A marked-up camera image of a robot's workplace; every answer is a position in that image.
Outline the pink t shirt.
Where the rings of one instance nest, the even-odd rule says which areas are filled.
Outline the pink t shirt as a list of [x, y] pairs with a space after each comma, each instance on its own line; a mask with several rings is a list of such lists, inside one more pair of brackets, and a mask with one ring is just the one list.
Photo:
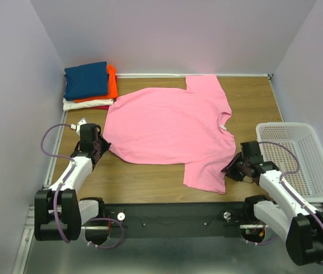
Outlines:
[[118, 97], [103, 136], [134, 164], [183, 164], [187, 187], [225, 192], [222, 172], [235, 155], [226, 122], [232, 115], [215, 75], [193, 75], [186, 89], [149, 87]]

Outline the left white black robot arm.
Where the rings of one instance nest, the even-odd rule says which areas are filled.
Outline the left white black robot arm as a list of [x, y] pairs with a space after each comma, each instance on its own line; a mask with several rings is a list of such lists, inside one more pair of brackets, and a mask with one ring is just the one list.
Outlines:
[[68, 125], [79, 136], [68, 166], [59, 179], [47, 190], [39, 190], [34, 197], [34, 229], [38, 241], [77, 240], [82, 225], [102, 224], [107, 217], [102, 198], [78, 199], [77, 193], [85, 179], [93, 172], [111, 144], [104, 139], [101, 127], [81, 119]]

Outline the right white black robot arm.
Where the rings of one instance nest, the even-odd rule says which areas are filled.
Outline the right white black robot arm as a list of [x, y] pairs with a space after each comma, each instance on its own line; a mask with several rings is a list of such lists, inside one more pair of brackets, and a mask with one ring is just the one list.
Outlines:
[[268, 225], [284, 241], [287, 253], [296, 265], [323, 265], [323, 211], [307, 202], [288, 183], [272, 161], [265, 161], [257, 141], [241, 143], [241, 151], [222, 169], [228, 178], [242, 182], [249, 177], [266, 190], [264, 195], [245, 199], [243, 220], [258, 220]]

